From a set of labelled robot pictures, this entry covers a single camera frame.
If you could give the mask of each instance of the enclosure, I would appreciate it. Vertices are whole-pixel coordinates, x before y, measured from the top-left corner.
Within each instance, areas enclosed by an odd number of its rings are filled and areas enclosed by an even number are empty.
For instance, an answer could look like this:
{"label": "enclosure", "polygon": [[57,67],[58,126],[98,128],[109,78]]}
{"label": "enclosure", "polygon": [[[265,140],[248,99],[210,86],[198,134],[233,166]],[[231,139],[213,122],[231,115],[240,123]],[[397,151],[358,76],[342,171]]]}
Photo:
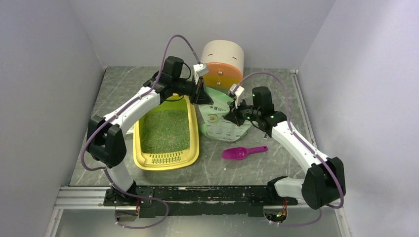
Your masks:
{"label": "enclosure", "polygon": [[[411,197],[419,193],[410,183],[419,165],[418,11],[413,0],[0,2],[0,235],[417,235],[419,207]],[[203,215],[169,216],[146,230],[115,225],[115,208],[102,204],[109,181],[80,161],[87,125],[138,92],[158,71],[174,34],[184,35],[199,56],[212,40],[235,42],[244,51],[244,76],[264,71],[284,81],[294,126],[344,163],[344,208],[322,207],[319,222],[299,228],[269,224],[251,206],[211,215],[225,208],[221,202]],[[169,55],[193,65],[180,39]],[[275,109],[287,110],[284,89],[267,75],[243,84],[245,99],[256,86],[269,87]],[[232,144],[200,134],[196,161],[165,171],[140,169],[128,135],[124,163],[140,188],[162,196],[173,188],[214,187],[239,190],[233,200],[282,175],[303,178],[292,155],[264,135],[251,127]],[[220,158],[237,146],[269,150],[238,162]],[[89,155],[86,163],[99,164]],[[289,213],[285,223],[318,216],[301,201]]]}

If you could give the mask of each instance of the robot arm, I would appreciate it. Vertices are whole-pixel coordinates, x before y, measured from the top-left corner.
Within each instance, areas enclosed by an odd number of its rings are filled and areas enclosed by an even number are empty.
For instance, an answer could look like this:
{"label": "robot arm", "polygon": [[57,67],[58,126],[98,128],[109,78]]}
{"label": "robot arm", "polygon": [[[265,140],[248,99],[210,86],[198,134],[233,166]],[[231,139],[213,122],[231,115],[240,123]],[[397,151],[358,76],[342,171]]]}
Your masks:
{"label": "robot arm", "polygon": [[230,93],[234,102],[229,105],[230,111],[224,119],[237,126],[242,125],[245,120],[257,122],[260,130],[281,143],[291,153],[305,173],[304,179],[281,176],[268,182],[268,187],[272,186],[272,190],[276,191],[275,195],[303,199],[313,209],[339,199],[338,188],[319,159],[331,168],[345,194],[342,161],[337,157],[329,158],[317,150],[295,129],[285,114],[275,111],[271,92],[267,87],[252,89],[253,105],[246,105],[243,94],[244,89],[241,86],[234,94]]}
{"label": "robot arm", "polygon": [[[177,57],[168,57],[165,60],[159,81],[151,90],[152,84],[156,81],[154,76],[144,83],[131,99],[121,105],[117,110],[105,115],[103,118],[93,116],[88,125],[87,137],[93,133],[106,121],[109,123],[104,126],[93,137],[91,143],[87,146],[87,151],[92,157],[104,163],[106,169],[114,183],[123,191],[135,194],[136,183],[131,178],[123,160],[126,155],[126,146],[124,136],[141,117],[154,107],[164,102],[174,93],[190,97],[193,104],[212,104],[213,101],[207,95],[204,88],[203,75],[208,72],[205,64],[194,66],[192,80],[180,77],[183,60]],[[122,194],[115,190],[119,195],[118,200],[121,203],[131,203],[132,197]]]}

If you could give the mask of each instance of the gray marble surface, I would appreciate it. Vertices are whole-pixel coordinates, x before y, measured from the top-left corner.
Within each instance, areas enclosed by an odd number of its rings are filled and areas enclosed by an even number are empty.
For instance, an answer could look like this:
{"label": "gray marble surface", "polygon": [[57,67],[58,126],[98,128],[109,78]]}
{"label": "gray marble surface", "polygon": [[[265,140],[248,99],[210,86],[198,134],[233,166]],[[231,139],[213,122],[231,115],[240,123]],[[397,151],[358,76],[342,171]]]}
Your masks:
{"label": "gray marble surface", "polygon": [[[130,99],[148,80],[157,67],[108,67],[103,79],[92,115],[104,116]],[[297,99],[294,82],[288,70],[245,69],[247,75],[257,71],[269,71],[279,76],[290,94],[291,121],[300,133],[308,137],[304,126],[301,104]],[[257,75],[244,83],[245,98],[251,103],[251,89],[267,86],[272,92],[275,109],[285,113],[286,101],[280,84],[267,75]],[[127,155],[124,160],[128,170],[138,185],[265,185],[269,180],[281,175],[303,178],[304,172],[290,153],[271,138],[263,139],[264,133],[251,127],[248,134],[234,143],[208,139],[200,134],[200,154],[197,161],[187,167],[169,171],[145,171],[134,163],[132,140],[126,140]],[[221,152],[232,147],[268,146],[265,153],[254,154],[241,161],[228,161],[221,158]],[[85,155],[88,166],[100,164],[89,155]],[[107,186],[108,180],[102,171],[86,171],[80,158],[77,161],[70,186]]]}

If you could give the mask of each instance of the scoop handle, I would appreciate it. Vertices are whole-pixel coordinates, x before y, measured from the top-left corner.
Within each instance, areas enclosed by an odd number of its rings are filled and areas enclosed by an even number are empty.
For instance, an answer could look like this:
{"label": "scoop handle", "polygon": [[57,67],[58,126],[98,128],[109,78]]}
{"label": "scoop handle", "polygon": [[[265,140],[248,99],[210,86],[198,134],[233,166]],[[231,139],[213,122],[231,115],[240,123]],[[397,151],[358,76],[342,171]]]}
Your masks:
{"label": "scoop handle", "polygon": [[268,150],[267,146],[263,146],[263,147],[253,147],[253,148],[248,148],[246,149],[248,151],[248,155],[250,154],[255,154],[255,153],[259,153],[259,152],[265,152]]}

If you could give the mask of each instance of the black metal base plate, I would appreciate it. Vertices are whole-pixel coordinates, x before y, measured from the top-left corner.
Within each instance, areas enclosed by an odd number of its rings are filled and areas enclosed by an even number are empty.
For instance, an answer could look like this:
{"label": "black metal base plate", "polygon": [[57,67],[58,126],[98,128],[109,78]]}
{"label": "black metal base plate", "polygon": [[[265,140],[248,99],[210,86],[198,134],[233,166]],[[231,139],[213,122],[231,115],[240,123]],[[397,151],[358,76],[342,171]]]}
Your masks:
{"label": "black metal base plate", "polygon": [[[263,206],[282,205],[284,198],[268,195],[267,186],[140,186],[136,192],[140,196],[152,196],[164,200],[169,206],[170,216],[194,215],[234,215],[247,214],[261,217]],[[104,206],[122,206],[115,199],[112,189],[106,191]],[[286,198],[288,205],[297,205],[295,198]],[[158,202],[142,200],[139,218],[164,216],[166,207]]]}

